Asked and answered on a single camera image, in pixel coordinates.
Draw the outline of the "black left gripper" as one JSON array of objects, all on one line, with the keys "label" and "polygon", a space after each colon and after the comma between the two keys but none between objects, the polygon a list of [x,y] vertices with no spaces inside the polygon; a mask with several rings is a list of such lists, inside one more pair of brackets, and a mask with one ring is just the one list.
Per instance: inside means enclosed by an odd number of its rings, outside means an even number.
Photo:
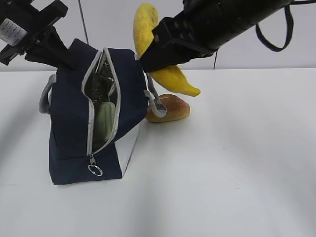
[{"label": "black left gripper", "polygon": [[9,65],[16,56],[25,55],[29,62],[74,70],[76,61],[54,27],[67,12],[60,0],[42,10],[32,6],[31,0],[2,0],[0,39],[6,46],[0,52],[0,62]]}]

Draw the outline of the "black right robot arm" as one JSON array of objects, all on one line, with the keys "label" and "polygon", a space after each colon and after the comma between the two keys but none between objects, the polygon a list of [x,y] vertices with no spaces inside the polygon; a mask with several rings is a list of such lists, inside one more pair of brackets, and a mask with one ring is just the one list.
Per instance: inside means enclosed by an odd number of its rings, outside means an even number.
[{"label": "black right robot arm", "polygon": [[[140,62],[145,72],[154,72],[211,57],[221,46],[252,27],[265,47],[283,51],[291,42],[294,28],[290,7],[313,3],[312,0],[185,0],[179,14],[163,18],[154,27],[154,39]],[[263,36],[259,23],[280,9],[284,10],[287,32],[284,45],[277,47]]]}]

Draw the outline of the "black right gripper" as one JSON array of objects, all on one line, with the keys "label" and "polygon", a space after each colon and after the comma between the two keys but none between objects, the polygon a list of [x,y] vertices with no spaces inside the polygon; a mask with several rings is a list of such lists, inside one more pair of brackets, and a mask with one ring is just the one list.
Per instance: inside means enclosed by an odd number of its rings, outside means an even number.
[{"label": "black right gripper", "polygon": [[179,14],[164,17],[153,29],[152,42],[139,44],[143,70],[209,57],[255,25],[256,14],[254,0],[186,0]]}]

